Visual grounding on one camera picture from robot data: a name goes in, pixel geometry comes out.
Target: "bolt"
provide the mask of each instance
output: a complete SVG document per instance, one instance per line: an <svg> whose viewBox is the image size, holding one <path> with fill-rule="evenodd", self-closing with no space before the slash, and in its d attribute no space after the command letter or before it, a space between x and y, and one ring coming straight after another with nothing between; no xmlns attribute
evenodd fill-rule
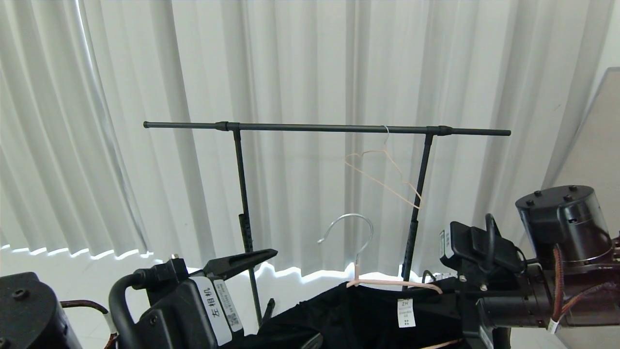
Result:
<svg viewBox="0 0 620 349"><path fill-rule="evenodd" d="M20 288L17 291L13 292L11 297L13 297L13 299L15 299L16 301L21 301L25 299L26 297L28 297L28 295L29 295L29 292L27 289Z"/></svg>

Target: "clothes rack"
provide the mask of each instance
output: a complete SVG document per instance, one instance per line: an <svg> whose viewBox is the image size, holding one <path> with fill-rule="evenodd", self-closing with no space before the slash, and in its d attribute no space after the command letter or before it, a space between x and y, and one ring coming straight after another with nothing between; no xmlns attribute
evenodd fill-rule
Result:
<svg viewBox="0 0 620 349"><path fill-rule="evenodd" d="M495 129L460 129L449 126L426 126L426 127L410 127L410 126L384 126L384 125L308 125L308 124L255 124L240 122L144 122L145 129L212 129L219 131L231 131L234 137L235 151L237 156L237 170L239 172L239 187L241 189L241 202L243 213L239 215L239 223L241 225L241 234L243 245L246 252L254 250L252 246L252 230L250 228L250 213L247 203L246 175L243 165L243 151L241 147L241 131L289 131L289 132L358 132L358 133L391 133L391 134L424 134L424 149L422 151L422 162L420 164L420 172L418 174L417 192L422 195L424 180L428 168L428 158L430 149L433 144L434 136L447 135L487 135L487 136L510 136L510 130ZM415 197L415 205L420 205L420 197ZM420 209L413 208L411 213L411 221L409 224L409 234L407 236L407 244L403 257L401 276L404 281L409 281L411 273L411 264L414 257L415 239L418 232L418 213ZM259 294L256 287L256 277L254 269L249 269L250 286L252 288L252 297L254 298L254 308L259 326L268 320L275 307L275 301L269 300L265 315L260 310Z"/></svg>

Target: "hanger hook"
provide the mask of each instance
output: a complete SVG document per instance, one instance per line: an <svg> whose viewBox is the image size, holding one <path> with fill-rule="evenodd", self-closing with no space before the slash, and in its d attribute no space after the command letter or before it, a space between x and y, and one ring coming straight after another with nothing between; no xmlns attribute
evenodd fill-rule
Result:
<svg viewBox="0 0 620 349"><path fill-rule="evenodd" d="M385 127L386 130L387 130L387 136L386 136L386 139L383 141L383 145L387 145L388 144L387 140L389 139L389 128L387 126L385 126L385 125L383 125L383 127Z"/></svg>
<svg viewBox="0 0 620 349"><path fill-rule="evenodd" d="M332 228L334 227L334 225L336 223L338 223L338 221L347 218L347 217L357 217L357 218L361 218L363 220L366 221L366 223L368 223L368 226L370 227L370 236L368 237L368 240L366 240L366 243L361 247L361 249L359 251L357 251L357 255L355 255L355 265L359 265L360 264L360 255L361 253L364 251L364 249L366 248L366 246L368 246L368 244L370 243L370 240L373 239L373 235L374 235L374 227L373 227L373 223L366 218L365 216L359 214L359 213L347 213L347 214L343 214L340 217L336 218L335 221L333 221L330 225L329 228L327 228L327 231L325 232L325 235L323 235L323 237L317 241L317 243L322 243L323 241L325 241L325 239L327 239L327 236L329 235L329 232L332 230Z"/></svg>

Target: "curtain fold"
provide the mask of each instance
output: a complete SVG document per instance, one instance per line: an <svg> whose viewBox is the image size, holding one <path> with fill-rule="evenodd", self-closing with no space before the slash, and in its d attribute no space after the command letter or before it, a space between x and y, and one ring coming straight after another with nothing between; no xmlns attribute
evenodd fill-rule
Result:
<svg viewBox="0 0 620 349"><path fill-rule="evenodd" d="M610 6L5 2L3 236L12 247L179 253L190 265L242 252L233 136L142 128L227 120L511 129L435 137L414 271L440 267L438 233L452 220L482 226L491 212L519 241L513 203L561 166ZM365 224L347 220L316 240L355 212L376 232L362 269L396 274L412 207L343 161L384 143L415 186L423 135L242 132L254 248L278 250L277 269L342 270ZM385 156L352 162L414 200Z"/></svg>

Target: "black shirt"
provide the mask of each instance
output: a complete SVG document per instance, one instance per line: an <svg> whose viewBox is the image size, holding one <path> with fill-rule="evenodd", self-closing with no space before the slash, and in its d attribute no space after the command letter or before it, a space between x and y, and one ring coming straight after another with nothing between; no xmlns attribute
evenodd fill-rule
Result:
<svg viewBox="0 0 620 349"><path fill-rule="evenodd" d="M323 349L411 348L418 349L463 337L459 319L416 310L415 327L399 328L399 299L422 302L433 294L424 290L386 291L343 283L299 303L268 320L244 348L300 348L321 333ZM446 349L469 348L465 341Z"/></svg>

